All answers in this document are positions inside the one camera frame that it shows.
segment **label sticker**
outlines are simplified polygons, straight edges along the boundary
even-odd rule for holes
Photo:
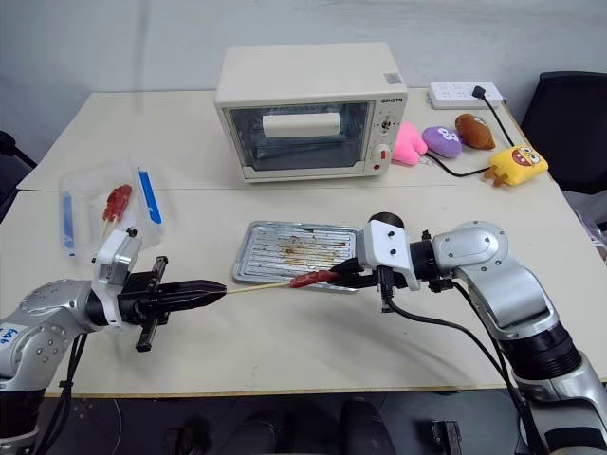
[[[398,73],[383,73],[383,77],[386,78],[386,82],[390,85],[393,83],[402,83]]]
[[[27,327],[25,325],[11,324],[10,322],[2,322],[0,324],[0,351],[10,347],[12,342],[19,337]]]

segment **brown plush toy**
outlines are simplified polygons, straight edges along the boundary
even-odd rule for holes
[[[455,119],[455,129],[462,142],[474,149],[490,150],[495,147],[491,130],[480,117],[462,114]]]

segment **purple plush toy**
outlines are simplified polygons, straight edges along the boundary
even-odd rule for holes
[[[462,142],[457,133],[445,126],[431,126],[421,134],[428,148],[445,158],[455,158],[462,153]]]

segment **wire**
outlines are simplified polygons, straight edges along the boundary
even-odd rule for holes
[[[122,411],[120,410],[120,406],[116,398],[114,398],[114,405],[116,406],[116,412],[118,413],[118,440],[116,441],[114,450],[112,450],[112,455],[116,454],[118,446],[120,445],[120,438],[122,437]]]
[[[452,282],[452,283],[453,283],[453,286],[455,287],[455,289],[457,289],[459,291],[459,293],[464,297],[464,299],[466,299],[466,301],[470,305],[470,308],[472,308],[472,311],[474,312],[474,314],[480,319],[481,317],[480,317],[478,311],[476,310],[476,307],[472,304],[472,299],[470,298],[470,295],[466,291],[466,289],[464,289],[464,287],[462,287],[462,285],[459,282]],[[514,403],[514,407],[518,411],[519,417],[523,421],[524,429],[527,434],[528,445],[533,449],[533,451],[535,453],[544,454],[545,449],[543,447],[542,438],[540,437],[538,428],[535,425],[535,421],[533,420],[533,416],[531,415],[529,406],[522,400],[521,396],[516,392],[516,389],[514,389],[514,386],[512,385],[512,382],[510,381],[510,376],[508,374],[508,369],[506,366],[506,360],[504,359],[504,354],[502,353],[502,350],[500,349],[500,345],[491,336],[491,333],[489,332],[487,326],[484,323],[483,323],[483,327],[485,327],[485,330],[487,330],[489,339],[491,340],[491,343],[493,344],[493,348],[495,349],[497,356],[500,360],[500,365],[502,367],[502,370],[504,371],[504,376],[503,376],[504,382],[506,382],[506,388],[508,390],[508,393],[510,394],[510,398],[512,399],[512,402]]]
[[[80,363],[80,358],[83,355],[84,344],[86,343],[87,334],[80,334],[74,338],[72,343],[72,350],[69,355],[69,362],[67,364],[67,378],[65,381],[59,383],[59,387],[63,388],[61,396],[53,415],[50,418],[48,427],[46,428],[45,435],[43,436],[36,455],[44,455],[50,448],[55,444],[57,438],[62,433],[69,417],[69,411],[72,403],[72,386],[74,385],[74,374]]]
[[[497,361],[495,360],[495,358],[493,357],[493,355],[491,355],[491,353],[488,351],[488,349],[485,347],[485,345],[481,342],[480,339],[478,339],[476,337],[475,334],[473,334],[470,330],[468,330],[466,327],[456,324],[454,322],[449,322],[447,320],[443,320],[443,319],[438,319],[438,318],[428,318],[425,316],[419,316],[419,315],[415,315],[413,313],[409,313],[406,310],[403,310],[402,308],[400,308],[399,306],[396,306],[396,304],[393,302],[392,297],[391,296],[384,296],[385,302],[386,304],[398,315],[402,316],[403,318],[407,318],[410,320],[415,320],[417,322],[424,322],[426,324],[435,324],[435,325],[443,325],[445,327],[451,327],[451,329],[455,329],[455,330],[459,330],[460,332],[463,332],[464,334],[466,334],[472,341],[474,341],[474,343],[476,344],[476,346],[478,346],[478,348],[483,351],[483,354],[488,358],[488,360],[491,362],[491,365],[493,365],[493,367],[495,368],[495,370],[497,370],[497,373],[506,381],[506,372],[504,372],[502,370],[502,367],[497,363]]]
[[[483,169],[477,169],[476,171],[470,171],[469,173],[457,173],[455,171],[452,171],[451,169],[449,169],[447,167],[447,165],[445,165],[445,163],[443,163],[440,159],[438,159],[436,156],[434,156],[433,154],[431,154],[430,152],[426,153],[426,156],[431,158],[432,161],[434,161],[436,164],[438,164],[438,166],[440,166],[441,168],[443,168],[443,171],[445,171],[446,173],[453,175],[454,177],[468,177],[470,175],[475,175],[476,173],[483,173],[484,171],[486,171],[489,168],[483,168]]]
[[[514,147],[514,142],[512,142],[512,139],[508,135],[508,131],[506,131],[506,128],[502,124],[502,121],[500,120],[499,117],[497,117],[497,114],[495,113],[495,109],[493,109],[493,106],[487,100],[487,97],[485,96],[485,89],[483,87],[481,87],[480,85],[476,85],[474,87],[474,90],[472,91],[472,96],[475,97],[475,98],[478,98],[479,100],[483,100],[485,102],[485,104],[487,105],[487,107],[491,110],[491,114],[493,114],[493,116],[497,120],[497,123],[500,125],[500,128],[502,128],[502,132],[506,136],[506,139],[508,139],[510,147]]]
[[[472,299],[470,298],[470,295],[466,291],[466,289],[464,289],[464,287],[459,282],[452,282],[452,283],[453,283],[453,287],[455,287],[455,289],[457,289],[459,291],[459,293],[464,297],[464,299],[468,302],[470,308],[472,309],[472,311],[474,312],[476,317],[478,319],[481,319],[480,315],[478,314],[478,311],[476,310],[476,307],[474,307],[474,305],[472,304]],[[504,359],[504,354],[502,353],[502,350],[500,349],[500,345],[497,343],[495,338],[493,338],[491,336],[491,333],[489,332],[487,326],[485,324],[482,324],[482,325],[483,325],[483,327],[485,327],[485,330],[487,331],[487,335],[489,335],[491,344],[493,344],[493,349],[495,349],[497,358],[500,362],[500,366],[502,367],[502,371],[504,372],[504,382],[506,382],[506,388],[508,390],[508,393],[510,394],[510,398],[512,398],[512,401],[514,402],[514,406],[516,407],[516,409],[518,411],[520,411],[521,407],[523,406],[523,403],[521,402],[521,397],[518,395],[518,393],[514,389],[514,386],[512,385],[512,381],[510,380],[510,375],[508,374],[508,368],[506,366],[506,360]]]

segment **oven door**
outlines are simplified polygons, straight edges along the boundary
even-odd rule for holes
[[[362,173],[372,101],[347,101],[226,112],[245,178]]]

